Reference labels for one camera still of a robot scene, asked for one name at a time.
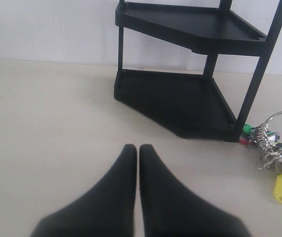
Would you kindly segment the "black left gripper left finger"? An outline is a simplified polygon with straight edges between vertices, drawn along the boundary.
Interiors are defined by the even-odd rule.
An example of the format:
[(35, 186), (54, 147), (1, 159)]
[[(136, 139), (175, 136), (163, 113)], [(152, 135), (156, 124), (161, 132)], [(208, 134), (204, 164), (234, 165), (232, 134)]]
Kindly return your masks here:
[(83, 196), (44, 217), (33, 237), (132, 237), (137, 149), (123, 147), (109, 171)]

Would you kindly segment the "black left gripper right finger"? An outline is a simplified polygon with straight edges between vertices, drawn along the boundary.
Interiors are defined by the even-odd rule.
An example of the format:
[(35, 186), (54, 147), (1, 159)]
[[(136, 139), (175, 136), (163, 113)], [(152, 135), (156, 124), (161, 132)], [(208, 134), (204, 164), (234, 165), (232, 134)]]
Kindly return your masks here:
[(249, 237), (245, 224), (183, 185), (151, 144), (140, 146), (140, 196), (147, 237)]

